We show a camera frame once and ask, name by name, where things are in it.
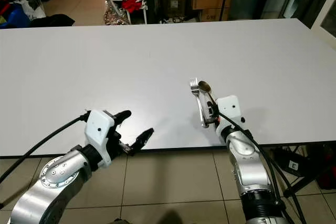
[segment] tiled floor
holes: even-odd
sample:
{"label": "tiled floor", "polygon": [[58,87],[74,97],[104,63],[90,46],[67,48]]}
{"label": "tiled floor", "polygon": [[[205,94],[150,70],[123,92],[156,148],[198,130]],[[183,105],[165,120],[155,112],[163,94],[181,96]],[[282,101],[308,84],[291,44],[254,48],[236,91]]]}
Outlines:
{"label": "tiled floor", "polygon": [[[0,185],[0,223],[6,223],[17,196],[37,179],[48,158],[26,160]],[[0,160],[3,173],[13,159]],[[93,173],[71,200],[61,223],[109,223],[123,218],[133,224],[245,223],[226,151],[140,153],[118,157]],[[290,181],[294,178],[287,174]],[[316,182],[298,193],[307,223],[336,223],[336,193]],[[300,223],[291,200],[288,212]]]}

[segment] silver robot arm segment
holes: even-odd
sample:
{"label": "silver robot arm segment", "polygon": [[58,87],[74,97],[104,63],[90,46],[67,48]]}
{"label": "silver robot arm segment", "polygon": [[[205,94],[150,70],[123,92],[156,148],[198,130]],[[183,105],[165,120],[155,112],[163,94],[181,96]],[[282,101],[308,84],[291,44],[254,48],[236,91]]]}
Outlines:
{"label": "silver robot arm segment", "polygon": [[226,115],[250,135],[245,129],[245,119],[241,115],[237,97],[230,95],[219,98],[210,109],[211,118],[207,119],[205,115],[204,118],[208,122],[214,122],[216,134],[227,145],[246,223],[287,224],[281,213],[281,203],[275,198],[273,186],[260,159],[259,149],[245,134],[218,114],[220,112]]}
{"label": "silver robot arm segment", "polygon": [[66,205],[92,172],[108,167],[122,153],[134,155],[153,134],[154,130],[148,129],[131,146],[122,143],[116,127],[130,115],[130,111],[111,115],[92,110],[85,129],[87,145],[77,145],[66,155],[48,162],[39,179],[16,203],[7,224],[59,223]]}

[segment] white table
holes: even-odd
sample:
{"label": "white table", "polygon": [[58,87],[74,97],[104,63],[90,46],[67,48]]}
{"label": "white table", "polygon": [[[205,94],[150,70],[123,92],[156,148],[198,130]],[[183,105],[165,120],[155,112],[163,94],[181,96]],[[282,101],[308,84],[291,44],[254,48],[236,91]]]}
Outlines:
{"label": "white table", "polygon": [[[118,128],[145,148],[219,145],[191,77],[238,96],[260,144],[334,141],[336,52],[296,19],[0,30],[0,156],[20,155],[84,109],[130,109]],[[35,155],[83,144],[84,123]]]}

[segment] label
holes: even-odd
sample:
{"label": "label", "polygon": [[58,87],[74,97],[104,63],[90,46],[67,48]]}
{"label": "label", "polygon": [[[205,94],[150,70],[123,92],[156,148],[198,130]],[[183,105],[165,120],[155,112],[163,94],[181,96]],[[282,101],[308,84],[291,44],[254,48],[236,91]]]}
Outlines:
{"label": "label", "polygon": [[178,8],[179,1],[178,0],[170,0],[170,8]]}
{"label": "label", "polygon": [[290,160],[288,167],[291,168],[291,169],[293,169],[293,170],[298,170],[299,169],[299,164],[293,162],[292,160]]}

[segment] black metal stand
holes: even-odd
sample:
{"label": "black metal stand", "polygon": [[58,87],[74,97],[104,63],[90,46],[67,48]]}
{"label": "black metal stand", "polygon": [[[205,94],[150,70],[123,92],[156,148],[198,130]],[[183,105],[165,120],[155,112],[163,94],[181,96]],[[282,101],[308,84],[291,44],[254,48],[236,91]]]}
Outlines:
{"label": "black metal stand", "polygon": [[[320,177],[323,173],[327,172],[332,166],[336,165],[336,158],[333,157],[329,161],[325,161],[325,160],[321,160],[320,158],[316,157],[314,158],[314,160],[312,160],[311,163],[313,164],[313,166],[310,167],[309,174],[303,177],[302,179],[300,179],[294,185],[292,185],[292,189],[294,193],[304,188],[310,182]],[[286,198],[291,196],[288,188],[283,192],[283,195]]]}

